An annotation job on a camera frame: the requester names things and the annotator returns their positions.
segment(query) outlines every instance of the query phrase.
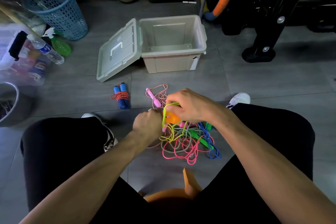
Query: blue plastic basket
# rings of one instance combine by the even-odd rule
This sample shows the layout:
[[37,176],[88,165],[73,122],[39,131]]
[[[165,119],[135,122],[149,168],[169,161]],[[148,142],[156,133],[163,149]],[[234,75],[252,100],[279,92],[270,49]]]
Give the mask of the blue plastic basket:
[[76,0],[25,0],[24,5],[69,40],[87,34],[88,27]]

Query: blue foam handle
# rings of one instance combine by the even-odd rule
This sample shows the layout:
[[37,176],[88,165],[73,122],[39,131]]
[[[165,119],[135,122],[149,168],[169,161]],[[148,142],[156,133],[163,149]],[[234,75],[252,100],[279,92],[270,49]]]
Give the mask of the blue foam handle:
[[[113,90],[114,90],[114,94],[117,94],[117,92],[120,92],[119,86],[115,86]],[[118,104],[119,104],[120,109],[126,108],[126,104],[123,99],[118,100]]]
[[[126,84],[124,84],[124,83],[120,84],[120,90],[127,92]],[[124,99],[124,102],[125,102],[125,105],[126,105],[125,108],[128,109],[129,108],[129,100],[128,99]]]

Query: box lid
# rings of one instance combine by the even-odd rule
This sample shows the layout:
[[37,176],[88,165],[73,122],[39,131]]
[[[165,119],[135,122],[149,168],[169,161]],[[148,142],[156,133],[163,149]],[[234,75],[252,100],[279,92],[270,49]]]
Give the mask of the box lid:
[[140,22],[132,19],[99,49],[97,80],[104,82],[138,60],[142,43]]

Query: jump rope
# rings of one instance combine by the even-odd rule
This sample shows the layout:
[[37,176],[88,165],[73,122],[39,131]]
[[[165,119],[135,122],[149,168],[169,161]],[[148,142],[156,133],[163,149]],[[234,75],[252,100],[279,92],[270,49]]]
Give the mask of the jump rope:
[[[158,144],[148,147],[148,149],[152,149],[158,146],[162,148],[162,155],[166,159],[186,159],[189,165],[194,165],[197,160],[197,156],[199,152],[208,152],[210,159],[217,159],[222,158],[221,153],[215,146],[215,142],[213,138],[210,136],[208,131],[208,124],[206,128],[204,125],[199,123],[188,123],[187,121],[184,122],[184,126],[180,127],[181,123],[178,124],[165,124],[165,117],[166,117],[166,107],[169,105],[178,105],[178,103],[171,103],[166,105],[167,99],[167,90],[168,84],[163,83],[156,87],[150,88],[149,90],[157,89],[159,87],[163,87],[164,89],[159,93],[154,95],[154,99],[159,100],[161,106],[163,107],[163,120],[162,120],[162,128],[166,127],[165,135],[160,137],[161,142]],[[154,99],[152,101],[152,106],[155,109]],[[207,145],[208,150],[200,150],[199,144]],[[168,150],[168,145],[171,146],[173,150]],[[174,154],[172,157],[168,157],[165,155],[166,153]]]

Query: shoe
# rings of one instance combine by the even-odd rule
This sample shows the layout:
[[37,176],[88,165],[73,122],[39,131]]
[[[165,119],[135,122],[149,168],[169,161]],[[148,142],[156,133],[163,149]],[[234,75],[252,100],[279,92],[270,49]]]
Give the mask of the shoe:
[[231,100],[230,103],[226,106],[227,108],[231,109],[236,104],[243,103],[249,104],[251,102],[250,95],[244,92],[238,93],[235,95]]
[[102,122],[102,120],[97,116],[95,115],[94,113],[85,113],[82,115],[82,118],[90,118],[90,117],[95,117],[97,118],[101,123],[102,125],[106,128],[107,130],[107,141],[106,143],[104,144],[104,150],[105,152],[108,151],[109,149],[111,149],[112,146],[116,145],[118,143],[117,139],[114,137],[114,134],[113,132],[111,131],[111,129],[109,129],[105,123]]

